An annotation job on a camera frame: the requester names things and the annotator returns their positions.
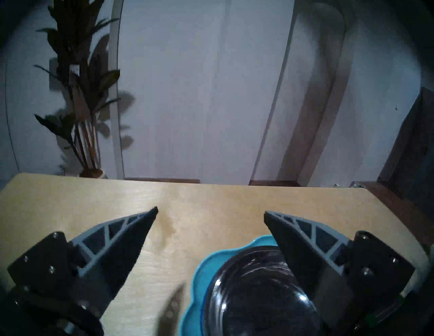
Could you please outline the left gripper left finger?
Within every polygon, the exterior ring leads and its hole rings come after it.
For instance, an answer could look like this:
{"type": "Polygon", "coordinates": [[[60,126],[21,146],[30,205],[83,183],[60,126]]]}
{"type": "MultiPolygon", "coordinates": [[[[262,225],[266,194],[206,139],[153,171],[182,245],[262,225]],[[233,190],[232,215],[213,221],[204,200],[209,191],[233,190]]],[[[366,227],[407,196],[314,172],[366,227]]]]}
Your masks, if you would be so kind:
{"type": "Polygon", "coordinates": [[[18,291],[76,305],[109,305],[124,285],[141,253],[158,214],[148,212],[91,227],[67,241],[65,234],[48,234],[23,252],[7,271],[18,291]]]}

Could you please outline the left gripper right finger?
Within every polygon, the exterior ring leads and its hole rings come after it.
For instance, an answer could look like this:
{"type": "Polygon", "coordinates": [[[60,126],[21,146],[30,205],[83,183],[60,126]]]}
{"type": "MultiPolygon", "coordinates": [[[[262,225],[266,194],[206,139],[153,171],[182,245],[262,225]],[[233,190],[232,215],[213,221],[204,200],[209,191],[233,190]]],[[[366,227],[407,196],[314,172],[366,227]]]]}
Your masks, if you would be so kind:
{"type": "Polygon", "coordinates": [[[326,330],[356,330],[394,304],[415,267],[368,231],[353,239],[320,223],[274,211],[264,223],[326,330]]]}

